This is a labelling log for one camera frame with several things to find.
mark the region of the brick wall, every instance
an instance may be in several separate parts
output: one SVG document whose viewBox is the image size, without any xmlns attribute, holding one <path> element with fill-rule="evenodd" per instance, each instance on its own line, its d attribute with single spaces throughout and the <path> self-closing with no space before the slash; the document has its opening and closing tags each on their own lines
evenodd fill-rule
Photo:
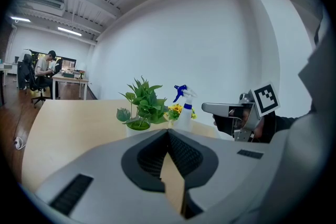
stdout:
<svg viewBox="0 0 336 224">
<path fill-rule="evenodd" d="M 11 32 L 12 26 L 7 22 L 3 22 L 0 26 L 0 59 L 2 60 L 2 62 L 5 61 L 7 44 Z"/>
</svg>

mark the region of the black cap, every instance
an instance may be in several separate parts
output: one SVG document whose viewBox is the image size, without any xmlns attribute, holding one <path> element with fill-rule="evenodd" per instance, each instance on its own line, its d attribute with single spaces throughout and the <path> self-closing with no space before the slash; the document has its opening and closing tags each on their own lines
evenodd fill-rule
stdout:
<svg viewBox="0 0 336 224">
<path fill-rule="evenodd" d="M 53 60 L 56 58 L 56 53 L 54 50 L 51 50 L 48 54 L 52 56 Z"/>
</svg>

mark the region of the white desk leg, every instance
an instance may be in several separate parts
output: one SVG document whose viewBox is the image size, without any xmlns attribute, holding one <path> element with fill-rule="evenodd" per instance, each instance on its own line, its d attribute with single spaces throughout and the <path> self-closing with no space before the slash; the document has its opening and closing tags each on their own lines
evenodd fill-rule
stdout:
<svg viewBox="0 0 336 224">
<path fill-rule="evenodd" d="M 53 91 L 52 91 L 52 92 L 53 92 L 53 93 L 52 93 L 52 94 L 53 94 L 53 95 L 52 95 L 52 99 L 56 100 L 56 81 L 55 81 L 54 79 L 53 79 L 53 85 L 52 85 L 52 88 L 53 88 L 53 89 L 52 89 L 52 90 L 53 90 Z"/>
<path fill-rule="evenodd" d="M 86 100 L 86 91 L 88 90 L 88 83 L 84 84 L 84 100 Z"/>
</svg>

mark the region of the blue spray nozzle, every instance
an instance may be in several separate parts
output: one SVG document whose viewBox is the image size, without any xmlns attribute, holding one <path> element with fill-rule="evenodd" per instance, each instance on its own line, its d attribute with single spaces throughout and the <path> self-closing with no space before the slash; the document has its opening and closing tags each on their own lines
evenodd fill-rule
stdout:
<svg viewBox="0 0 336 224">
<path fill-rule="evenodd" d="M 182 86 L 175 85 L 174 88 L 177 90 L 177 96 L 175 100 L 173 101 L 173 103 L 175 103 L 180 96 L 183 96 L 183 90 L 187 89 L 187 85 L 182 85 Z"/>
</svg>

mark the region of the white spray bottle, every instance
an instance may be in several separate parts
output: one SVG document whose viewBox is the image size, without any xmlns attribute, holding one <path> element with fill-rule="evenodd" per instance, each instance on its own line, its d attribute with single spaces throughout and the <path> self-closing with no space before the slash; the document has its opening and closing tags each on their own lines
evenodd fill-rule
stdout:
<svg viewBox="0 0 336 224">
<path fill-rule="evenodd" d="M 186 101 L 184 103 L 183 109 L 181 111 L 180 116 L 177 121 L 173 125 L 173 129 L 184 130 L 187 132 L 191 132 L 191 114 L 192 114 L 192 102 L 197 94 L 187 85 L 175 86 L 177 90 L 177 96 L 174 100 L 174 103 L 178 100 L 180 96 L 186 97 Z"/>
</svg>

